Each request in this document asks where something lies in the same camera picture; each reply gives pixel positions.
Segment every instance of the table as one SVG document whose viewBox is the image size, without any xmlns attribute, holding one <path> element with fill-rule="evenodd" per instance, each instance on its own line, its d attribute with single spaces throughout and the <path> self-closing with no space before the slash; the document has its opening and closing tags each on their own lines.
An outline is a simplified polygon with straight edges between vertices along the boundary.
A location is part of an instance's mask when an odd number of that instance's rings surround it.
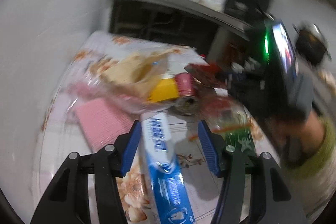
<svg viewBox="0 0 336 224">
<path fill-rule="evenodd" d="M 32 190 L 35 207 L 49 182 L 70 152 L 76 151 L 80 155 L 92 153 L 79 125 L 68 113 L 74 98 L 66 92 L 66 87 L 82 79 L 91 62 L 97 61 L 106 55 L 113 59 L 121 60 L 133 51 L 167 47 L 178 49 L 176 53 L 169 56 L 169 70 L 173 74 L 181 72 L 177 70 L 180 70 L 181 67 L 183 68 L 188 63 L 206 63 L 190 47 L 119 37 L 101 31 L 94 32 L 87 39 L 65 72 L 41 128 L 33 166 Z M 167 110 L 167 117 L 194 217 L 197 224 L 209 224 L 216 208 L 222 179 L 216 178 L 209 172 L 200 142 L 198 140 L 193 142 L 188 140 L 188 136 L 197 133 L 198 123 L 196 117 L 181 116 L 171 109 Z M 279 162 L 279 157 L 262 132 L 257 139 L 254 138 L 254 142 L 258 155 L 267 151 Z M 124 179 L 117 180 L 118 186 L 123 189 L 119 193 L 128 218 L 132 219 L 133 223 L 157 223 L 154 201 L 151 200 L 150 194 L 147 194 L 149 190 L 146 187 L 146 181 L 149 180 L 149 177 L 143 168 L 145 161 L 141 157 L 141 147 L 142 144 L 140 143 L 130 172 L 126 174 Z M 245 202 L 241 219 L 248 215 L 249 182 L 250 177 L 246 176 Z M 134 189 L 134 187 L 139 189 L 139 192 L 125 192 L 127 189 Z M 99 223 L 94 188 L 93 175 L 89 175 L 89 204 L 91 222 L 93 224 Z"/>
</svg>

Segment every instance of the metal screw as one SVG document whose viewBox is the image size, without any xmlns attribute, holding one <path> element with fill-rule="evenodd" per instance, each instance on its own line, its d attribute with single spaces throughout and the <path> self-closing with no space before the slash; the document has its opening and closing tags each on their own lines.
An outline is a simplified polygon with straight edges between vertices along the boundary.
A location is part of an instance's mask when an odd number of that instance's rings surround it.
<svg viewBox="0 0 336 224">
<path fill-rule="evenodd" d="M 269 160 L 272 156 L 271 156 L 271 154 L 268 153 L 268 152 L 263 152 L 262 157 L 263 157 L 264 159 L 266 159 L 266 160 Z"/>
<path fill-rule="evenodd" d="M 226 148 L 226 151 L 228 151 L 228 152 L 235 152 L 235 147 L 234 146 L 232 146 L 232 145 L 228 145 Z"/>
<path fill-rule="evenodd" d="M 77 156 L 78 156 L 78 154 L 77 154 L 76 152 L 71 152 L 71 153 L 69 154 L 69 159 L 74 160 L 74 159 L 77 158 Z"/>
<path fill-rule="evenodd" d="M 107 152 L 112 152 L 115 149 L 113 144 L 108 144 L 107 146 L 105 146 L 105 150 Z"/>
</svg>

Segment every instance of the green light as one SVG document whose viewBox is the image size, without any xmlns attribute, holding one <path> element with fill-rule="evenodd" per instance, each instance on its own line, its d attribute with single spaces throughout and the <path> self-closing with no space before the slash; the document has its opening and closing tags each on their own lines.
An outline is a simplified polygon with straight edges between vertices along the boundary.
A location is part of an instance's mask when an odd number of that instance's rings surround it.
<svg viewBox="0 0 336 224">
<path fill-rule="evenodd" d="M 267 41 L 267 38 L 265 38 L 265 51 L 268 54 L 268 41 Z"/>
</svg>

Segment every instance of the white wall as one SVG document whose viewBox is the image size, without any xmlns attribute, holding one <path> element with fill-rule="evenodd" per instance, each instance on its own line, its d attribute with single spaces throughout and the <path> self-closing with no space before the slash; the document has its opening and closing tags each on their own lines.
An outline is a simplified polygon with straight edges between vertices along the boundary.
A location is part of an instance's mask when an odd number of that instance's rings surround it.
<svg viewBox="0 0 336 224">
<path fill-rule="evenodd" d="M 106 0 L 0 0 L 0 187 L 18 215 L 33 214 L 32 163 L 54 89 Z"/>
<path fill-rule="evenodd" d="M 292 27 L 302 21 L 309 21 L 318 25 L 329 42 L 329 52 L 334 61 L 324 60 L 324 67 L 336 73 L 336 10 L 328 3 L 320 0 L 273 0 L 270 12 L 281 18 L 288 35 L 295 43 L 297 35 Z"/>
</svg>

